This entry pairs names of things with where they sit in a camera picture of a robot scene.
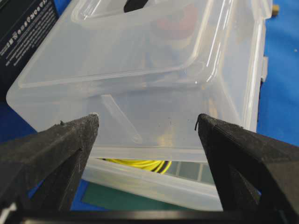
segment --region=translucent plastic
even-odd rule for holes
[[[167,174],[90,158],[83,179],[197,210],[222,210],[207,164],[174,162]]]
[[[254,131],[270,0],[73,0],[7,95],[38,131],[100,114],[93,157],[205,161],[207,113]]]

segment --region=blue surface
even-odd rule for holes
[[[104,209],[104,208],[100,208],[97,206],[93,206],[93,205],[81,202],[81,200],[84,196],[84,193],[88,187],[88,184],[89,184],[89,182],[81,180],[80,185],[77,190],[77,193],[73,200],[71,210],[106,211],[106,209]]]
[[[58,14],[61,15],[71,0],[54,0]]]
[[[55,0],[59,13],[70,0]],[[258,133],[299,146],[299,0],[275,0],[277,18],[267,21],[265,54],[269,71],[261,88]],[[0,103],[0,142],[34,133],[6,103]],[[82,203],[88,186],[82,181],[73,210],[103,210]]]
[[[274,2],[280,12],[267,21],[269,69],[257,132],[299,146],[299,0]]]
[[[32,198],[32,196],[36,193],[37,189],[39,188],[39,186],[41,186],[42,183],[43,183],[43,181],[40,181],[40,183],[35,188],[31,189],[28,192],[28,197],[29,198]]]

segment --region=clear plastic box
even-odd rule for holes
[[[90,158],[83,179],[196,210],[222,210],[208,164],[172,162],[166,174]]]
[[[255,131],[272,0],[73,0],[7,94],[38,131],[100,114],[92,157],[206,159],[197,116]]]

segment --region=green cutting mat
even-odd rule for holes
[[[82,202],[109,210],[189,210],[94,183],[89,183]]]

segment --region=yellow wire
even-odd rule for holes
[[[107,161],[118,163],[121,165],[126,165],[130,167],[135,167],[139,169],[144,169],[147,171],[158,172],[162,166],[165,164],[165,161],[160,160],[117,160],[117,159],[106,159]],[[171,161],[168,162],[167,166],[163,169],[161,174],[164,174],[169,167],[171,166]]]

